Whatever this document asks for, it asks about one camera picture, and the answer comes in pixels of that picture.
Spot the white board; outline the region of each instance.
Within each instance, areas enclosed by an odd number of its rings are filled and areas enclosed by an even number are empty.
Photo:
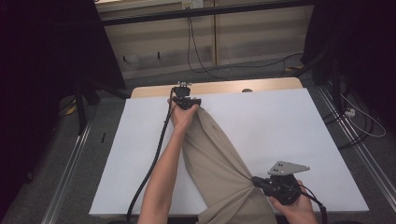
[[[310,171],[295,176],[329,212],[368,211],[306,89],[196,97],[202,99],[202,107],[227,134],[253,175],[268,177],[268,169],[277,161],[307,165]],[[127,100],[90,215],[126,214],[154,158],[168,109],[167,98]],[[169,123],[163,149],[172,130]],[[134,214],[140,212],[143,194]],[[205,209],[181,156],[170,215],[197,215]]]

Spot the beige pants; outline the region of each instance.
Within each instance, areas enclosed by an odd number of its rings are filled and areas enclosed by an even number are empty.
[[[276,223],[270,204],[253,187],[251,174],[220,126],[199,108],[183,143],[192,180],[207,205],[204,223]]]

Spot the power outlet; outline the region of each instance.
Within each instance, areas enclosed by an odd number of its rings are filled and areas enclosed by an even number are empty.
[[[191,4],[191,8],[201,8],[204,7],[204,0],[192,0]]]

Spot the human arm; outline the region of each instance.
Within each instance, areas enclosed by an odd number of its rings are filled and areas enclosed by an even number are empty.
[[[172,203],[172,194],[177,177],[178,159],[184,135],[189,128],[192,115],[198,109],[194,105],[182,110],[173,101],[172,123],[174,130],[163,154],[155,165],[143,198],[139,224],[166,223]]]
[[[302,192],[306,193],[305,188],[300,187]],[[311,200],[301,195],[294,204],[282,205],[276,198],[269,198],[271,204],[279,210],[287,219],[289,224],[318,224],[317,218],[312,208]]]

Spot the hand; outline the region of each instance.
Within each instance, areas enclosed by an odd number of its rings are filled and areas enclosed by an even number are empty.
[[[175,131],[181,131],[183,133],[186,132],[191,124],[192,116],[199,106],[193,105],[191,108],[183,110],[174,101],[170,101],[168,99],[168,103],[169,102],[171,102],[171,110],[173,109],[171,119]]]
[[[304,195],[300,195],[297,201],[291,205],[282,205],[276,198],[269,198],[271,204],[288,219],[289,224],[318,224],[317,218],[312,208],[311,200]]]

